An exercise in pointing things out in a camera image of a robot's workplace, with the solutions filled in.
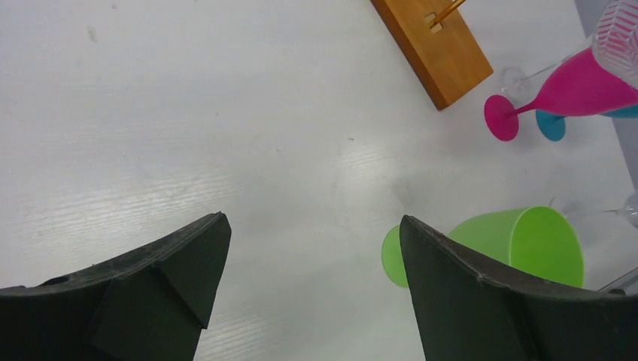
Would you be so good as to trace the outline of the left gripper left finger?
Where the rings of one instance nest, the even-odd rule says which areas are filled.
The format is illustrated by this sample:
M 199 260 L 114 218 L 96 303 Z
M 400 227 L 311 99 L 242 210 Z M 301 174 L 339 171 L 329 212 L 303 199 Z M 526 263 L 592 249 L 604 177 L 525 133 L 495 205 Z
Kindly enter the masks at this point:
M 192 360 L 232 230 L 221 212 L 35 287 L 1 291 L 3 360 Z

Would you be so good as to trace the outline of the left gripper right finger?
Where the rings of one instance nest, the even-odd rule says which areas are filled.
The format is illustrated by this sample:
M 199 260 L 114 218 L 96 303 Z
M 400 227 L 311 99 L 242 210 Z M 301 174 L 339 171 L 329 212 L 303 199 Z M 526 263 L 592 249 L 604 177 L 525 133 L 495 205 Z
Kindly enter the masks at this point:
M 635 360 L 637 297 L 538 278 L 418 218 L 400 247 L 428 360 Z

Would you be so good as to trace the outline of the green plastic wine glass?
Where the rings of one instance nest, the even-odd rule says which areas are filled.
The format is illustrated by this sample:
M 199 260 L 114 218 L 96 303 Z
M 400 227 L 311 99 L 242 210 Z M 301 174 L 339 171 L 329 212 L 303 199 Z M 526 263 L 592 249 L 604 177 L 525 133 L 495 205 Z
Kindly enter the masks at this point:
M 444 236 L 517 270 L 582 288 L 585 258 L 571 222 L 537 205 L 470 217 Z

